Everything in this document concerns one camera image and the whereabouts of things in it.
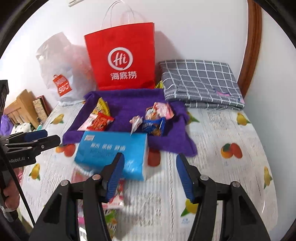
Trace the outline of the person's left hand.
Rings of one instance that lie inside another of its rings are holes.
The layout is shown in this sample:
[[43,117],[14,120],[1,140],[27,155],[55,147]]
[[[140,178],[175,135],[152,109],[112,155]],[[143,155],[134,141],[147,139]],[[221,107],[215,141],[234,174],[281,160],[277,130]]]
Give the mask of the person's left hand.
[[6,197],[5,206],[12,211],[16,210],[20,204],[20,193],[11,175],[9,178],[9,183],[3,190],[3,194]]

